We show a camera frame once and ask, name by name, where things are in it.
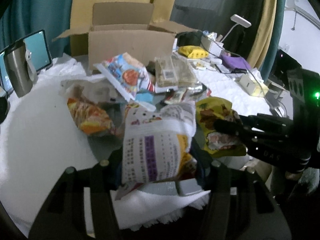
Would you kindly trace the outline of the orange noodle snack bag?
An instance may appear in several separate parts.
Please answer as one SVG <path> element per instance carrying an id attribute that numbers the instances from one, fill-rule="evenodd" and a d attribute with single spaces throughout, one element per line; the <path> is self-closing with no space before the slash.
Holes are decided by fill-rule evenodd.
<path id="1" fill-rule="evenodd" d="M 67 107 L 78 129 L 88 136 L 115 135 L 116 127 L 105 110 L 92 103 L 69 98 Z"/>

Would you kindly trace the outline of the white perforated basket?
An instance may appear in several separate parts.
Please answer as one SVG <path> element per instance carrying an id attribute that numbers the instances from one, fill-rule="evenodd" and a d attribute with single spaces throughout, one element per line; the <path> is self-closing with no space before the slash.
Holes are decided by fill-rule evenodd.
<path id="1" fill-rule="evenodd" d="M 217 42 L 206 35 L 202 35 L 201 37 L 201 47 L 208 51 L 210 55 L 217 57 L 219 57 L 224 50 L 223 43 Z"/>

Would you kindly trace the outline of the steel travel mug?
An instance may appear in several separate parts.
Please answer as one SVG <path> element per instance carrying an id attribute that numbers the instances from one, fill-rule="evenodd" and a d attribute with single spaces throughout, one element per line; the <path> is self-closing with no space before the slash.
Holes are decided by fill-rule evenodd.
<path id="1" fill-rule="evenodd" d="M 28 94 L 37 82 L 37 71 L 31 60 L 32 52 L 24 40 L 8 46 L 4 51 L 4 64 L 16 95 Z"/>

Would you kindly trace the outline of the tablet with blue screen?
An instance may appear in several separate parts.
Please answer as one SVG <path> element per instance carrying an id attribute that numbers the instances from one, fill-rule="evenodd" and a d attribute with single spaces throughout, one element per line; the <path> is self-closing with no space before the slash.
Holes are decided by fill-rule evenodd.
<path id="1" fill-rule="evenodd" d="M 23 40 L 26 48 L 31 52 L 31 62 L 37 72 L 52 65 L 52 57 L 43 29 L 27 35 Z"/>

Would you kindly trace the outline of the yellow snack bag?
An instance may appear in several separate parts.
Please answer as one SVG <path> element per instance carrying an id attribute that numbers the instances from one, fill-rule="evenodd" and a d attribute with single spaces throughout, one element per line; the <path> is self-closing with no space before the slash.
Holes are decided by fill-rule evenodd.
<path id="1" fill-rule="evenodd" d="M 232 103 L 218 97 L 207 97 L 196 104 L 196 122 L 203 134 L 204 143 L 201 148 L 213 158 L 246 155 L 246 147 L 242 144 L 233 125 L 240 120 L 238 113 L 232 109 Z"/>

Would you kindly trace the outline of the teal curtain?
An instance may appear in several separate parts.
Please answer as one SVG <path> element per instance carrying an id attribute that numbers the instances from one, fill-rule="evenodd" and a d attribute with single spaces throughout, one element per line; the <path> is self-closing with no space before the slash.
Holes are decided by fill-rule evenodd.
<path id="1" fill-rule="evenodd" d="M 72 0 L 11 0 L 1 14 L 1 49 L 44 30 L 53 58 L 71 55 L 69 38 L 53 39 L 70 28 Z"/>

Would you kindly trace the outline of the white purple text snack bag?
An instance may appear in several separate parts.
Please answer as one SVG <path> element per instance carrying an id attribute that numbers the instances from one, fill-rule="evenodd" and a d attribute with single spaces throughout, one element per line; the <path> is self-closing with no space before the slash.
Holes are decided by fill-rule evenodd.
<path id="1" fill-rule="evenodd" d="M 121 183 L 136 186 L 195 172 L 196 160 L 190 153 L 195 114 L 193 102 L 166 105 L 154 112 L 129 103 L 125 108 Z"/>

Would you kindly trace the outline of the brown cardboard box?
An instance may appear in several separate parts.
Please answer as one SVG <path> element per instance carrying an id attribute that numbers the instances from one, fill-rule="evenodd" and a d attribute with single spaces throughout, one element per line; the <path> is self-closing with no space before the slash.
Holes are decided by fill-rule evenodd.
<path id="1" fill-rule="evenodd" d="M 116 24 L 94 27 L 88 32 L 88 68 L 95 72 L 95 63 L 101 63 L 122 53 L 148 65 L 156 57 L 172 53 L 176 35 L 190 32 L 182 24 L 163 21 L 146 24 Z M 71 37 L 75 34 L 67 29 L 58 38 Z"/>

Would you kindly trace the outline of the colourful cartoon snack bag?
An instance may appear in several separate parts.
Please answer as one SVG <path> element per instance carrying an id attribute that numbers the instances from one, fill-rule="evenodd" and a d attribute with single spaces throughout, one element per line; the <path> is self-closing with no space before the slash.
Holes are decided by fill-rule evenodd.
<path id="1" fill-rule="evenodd" d="M 155 86 L 144 64 L 129 53 L 119 54 L 93 66 L 108 79 L 127 102 L 135 100 L 140 90 L 155 92 Z"/>

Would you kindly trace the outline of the purple cloth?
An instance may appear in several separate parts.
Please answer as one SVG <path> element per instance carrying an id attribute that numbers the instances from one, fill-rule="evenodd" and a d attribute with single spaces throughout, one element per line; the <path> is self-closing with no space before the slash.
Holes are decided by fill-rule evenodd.
<path id="1" fill-rule="evenodd" d="M 222 64 L 231 69 L 251 70 L 249 63 L 243 57 L 221 55 Z"/>

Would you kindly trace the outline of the white desk lamp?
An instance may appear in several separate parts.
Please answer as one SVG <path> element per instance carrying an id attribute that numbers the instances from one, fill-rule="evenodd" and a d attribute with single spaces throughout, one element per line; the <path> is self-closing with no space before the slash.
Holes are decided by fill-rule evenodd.
<path id="1" fill-rule="evenodd" d="M 252 26 L 251 22 L 249 22 L 248 20 L 246 20 L 245 18 L 239 16 L 238 14 L 234 14 L 231 16 L 231 21 L 234 22 L 233 26 L 231 27 L 231 29 L 229 29 L 229 31 L 227 32 L 227 34 L 222 38 L 222 40 L 220 41 L 221 43 L 223 43 L 225 41 L 225 39 L 229 36 L 229 34 L 233 31 L 233 29 L 235 29 L 237 26 L 242 26 L 244 28 L 249 28 Z"/>

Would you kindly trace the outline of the beige barcode snack bag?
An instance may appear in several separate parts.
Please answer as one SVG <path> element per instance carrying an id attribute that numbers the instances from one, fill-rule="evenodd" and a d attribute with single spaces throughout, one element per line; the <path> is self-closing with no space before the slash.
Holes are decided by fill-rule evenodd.
<path id="1" fill-rule="evenodd" d="M 155 58 L 155 92 L 164 93 L 167 90 L 178 90 L 187 87 L 194 88 L 200 84 L 191 64 L 174 54 Z"/>

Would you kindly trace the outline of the white power adapter box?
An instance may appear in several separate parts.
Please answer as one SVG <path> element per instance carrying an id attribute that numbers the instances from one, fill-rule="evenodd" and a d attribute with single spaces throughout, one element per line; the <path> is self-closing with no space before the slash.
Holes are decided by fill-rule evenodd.
<path id="1" fill-rule="evenodd" d="M 268 87 L 263 81 L 251 74 L 242 75 L 239 84 L 250 96 L 264 97 L 268 93 Z"/>

